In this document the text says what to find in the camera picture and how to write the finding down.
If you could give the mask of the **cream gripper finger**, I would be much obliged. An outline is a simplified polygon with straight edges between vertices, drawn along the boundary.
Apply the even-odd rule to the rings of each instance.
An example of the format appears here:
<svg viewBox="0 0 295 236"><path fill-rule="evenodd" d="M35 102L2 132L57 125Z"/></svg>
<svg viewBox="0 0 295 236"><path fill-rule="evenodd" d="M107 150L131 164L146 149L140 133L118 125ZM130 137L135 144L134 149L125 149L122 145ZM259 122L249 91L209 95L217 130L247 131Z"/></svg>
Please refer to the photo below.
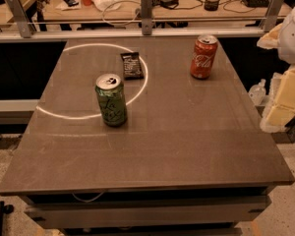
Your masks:
<svg viewBox="0 0 295 236"><path fill-rule="evenodd" d="M278 47L278 37L282 24L275 26L265 35L263 35L257 42L257 47L263 49L273 49Z"/></svg>
<svg viewBox="0 0 295 236"><path fill-rule="evenodd" d="M295 65L281 76L271 79L269 99L262 114L260 127L264 132L277 133L295 116Z"/></svg>

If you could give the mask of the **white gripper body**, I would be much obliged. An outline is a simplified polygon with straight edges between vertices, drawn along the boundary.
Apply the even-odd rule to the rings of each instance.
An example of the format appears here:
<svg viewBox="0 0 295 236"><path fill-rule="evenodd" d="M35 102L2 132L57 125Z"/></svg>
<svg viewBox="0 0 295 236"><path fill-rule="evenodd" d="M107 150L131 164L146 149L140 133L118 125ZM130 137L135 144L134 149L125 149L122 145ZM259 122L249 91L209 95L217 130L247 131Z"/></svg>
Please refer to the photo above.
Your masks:
<svg viewBox="0 0 295 236"><path fill-rule="evenodd" d="M278 56L281 60L295 65L295 7L282 23L278 37Z"/></svg>

